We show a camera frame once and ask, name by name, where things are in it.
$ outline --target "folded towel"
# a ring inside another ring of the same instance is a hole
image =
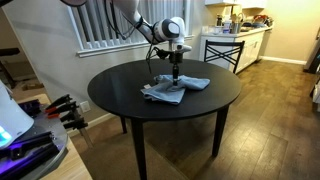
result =
[[[209,83],[209,79],[198,79],[187,76],[178,77],[178,85],[173,85],[172,75],[159,75],[155,78],[157,85],[148,88],[141,89],[145,99],[151,99],[152,101],[164,101],[171,104],[179,104],[182,100],[184,92],[187,89],[202,90]]]

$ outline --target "window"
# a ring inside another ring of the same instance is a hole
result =
[[[138,11],[150,24],[166,18],[181,17],[185,21],[186,35],[190,34],[189,18],[187,18],[190,14],[190,0],[140,0]],[[81,49],[84,51],[148,44],[137,30],[133,31],[126,40],[115,33],[110,24],[117,27],[122,33],[132,32],[133,27],[109,1],[88,0],[81,7],[69,7],[69,12]]]

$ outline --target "round black table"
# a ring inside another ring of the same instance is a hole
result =
[[[145,100],[140,91],[144,85],[155,85],[157,75],[172,74],[168,60],[151,60],[149,72],[145,60],[129,62],[96,75],[88,85],[92,101],[102,109],[129,118],[141,179],[147,178],[143,123],[147,121],[175,121],[217,112],[212,155],[217,156],[229,105],[238,97],[241,84],[232,72],[197,60],[184,59],[180,74],[207,78],[210,84],[202,91],[186,90],[179,105]]]

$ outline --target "wall outlet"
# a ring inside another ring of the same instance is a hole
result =
[[[83,113],[90,111],[91,108],[90,108],[89,102],[84,101],[84,102],[80,103],[80,109]]]

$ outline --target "wooden floor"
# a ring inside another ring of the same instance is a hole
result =
[[[302,65],[260,61],[238,74],[218,157],[215,114],[144,124],[145,140],[189,179],[320,179],[320,114]]]

